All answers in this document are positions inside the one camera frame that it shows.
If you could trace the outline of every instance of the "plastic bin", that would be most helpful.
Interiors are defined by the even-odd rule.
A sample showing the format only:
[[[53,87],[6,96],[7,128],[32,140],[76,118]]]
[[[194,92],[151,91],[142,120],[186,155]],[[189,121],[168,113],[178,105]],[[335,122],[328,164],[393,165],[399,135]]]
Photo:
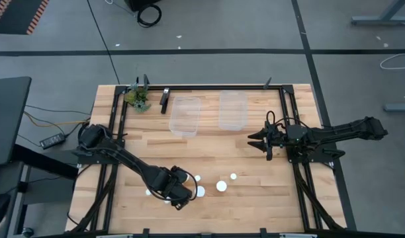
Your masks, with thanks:
[[[175,97],[169,129],[176,136],[193,137],[197,134],[201,100],[197,97]]]
[[[243,91],[221,91],[218,127],[239,131],[247,125],[248,100]]]

